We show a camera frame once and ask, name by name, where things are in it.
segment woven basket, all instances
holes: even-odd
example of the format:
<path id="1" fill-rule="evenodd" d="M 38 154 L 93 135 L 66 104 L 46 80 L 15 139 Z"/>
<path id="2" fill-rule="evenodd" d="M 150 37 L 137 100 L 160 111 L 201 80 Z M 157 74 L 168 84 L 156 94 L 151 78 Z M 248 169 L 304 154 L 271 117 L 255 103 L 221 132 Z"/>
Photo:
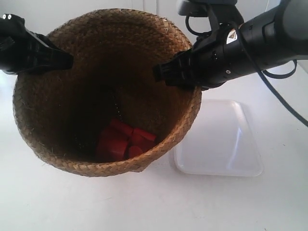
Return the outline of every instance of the woven basket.
<path id="1" fill-rule="evenodd" d="M 74 56 L 69 71 L 19 75 L 13 96 L 20 133 L 47 164 L 88 177 L 140 172 L 179 143 L 201 103 L 201 90 L 155 83 L 152 67 L 191 47 L 165 18 L 136 10 L 97 10 L 49 34 Z M 135 158 L 97 163 L 100 131 L 112 118 L 157 135 Z"/>

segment wicker basket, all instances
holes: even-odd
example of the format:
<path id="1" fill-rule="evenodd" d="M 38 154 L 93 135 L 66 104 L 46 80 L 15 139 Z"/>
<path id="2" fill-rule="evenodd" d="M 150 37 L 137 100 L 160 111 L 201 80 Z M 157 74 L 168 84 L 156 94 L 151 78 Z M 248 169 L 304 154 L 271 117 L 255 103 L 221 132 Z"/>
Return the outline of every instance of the wicker basket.
<path id="1" fill-rule="evenodd" d="M 191 47 L 165 18 L 108 9 L 70 20 L 49 34 L 74 56 L 69 71 L 19 75 L 13 96 L 20 133 L 34 153 L 61 170 L 89 177 L 140 172 L 179 143 L 201 103 L 201 90 L 155 83 L 152 67 Z M 97 163 L 100 131 L 114 117 L 157 135 L 135 158 Z"/>

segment white table surface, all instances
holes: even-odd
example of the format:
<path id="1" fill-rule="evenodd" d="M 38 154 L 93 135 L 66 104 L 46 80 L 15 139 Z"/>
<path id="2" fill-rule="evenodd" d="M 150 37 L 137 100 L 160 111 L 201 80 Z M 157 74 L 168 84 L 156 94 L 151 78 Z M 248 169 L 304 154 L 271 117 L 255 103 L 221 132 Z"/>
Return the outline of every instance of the white table surface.
<path id="1" fill-rule="evenodd" d="M 18 134 L 13 81 L 0 76 L 1 231 L 308 230 L 308 128 L 257 75 L 203 94 L 243 104 L 264 164 L 255 178 L 185 175 L 167 154 L 142 173 L 115 177 L 57 170 L 36 158 Z M 272 82 L 308 118 L 308 74 L 300 67 L 292 78 Z"/>

